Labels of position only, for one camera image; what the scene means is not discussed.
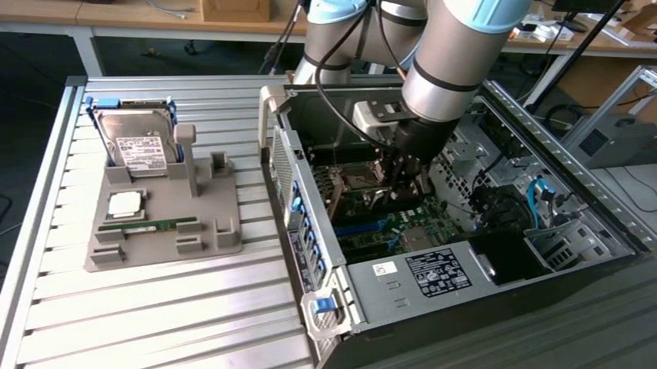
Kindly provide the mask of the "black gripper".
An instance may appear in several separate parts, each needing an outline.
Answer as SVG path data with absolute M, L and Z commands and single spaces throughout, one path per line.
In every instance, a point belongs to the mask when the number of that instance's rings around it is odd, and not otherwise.
M 397 123 L 392 134 L 389 176 L 417 175 L 441 153 L 459 120 L 428 121 L 408 119 Z

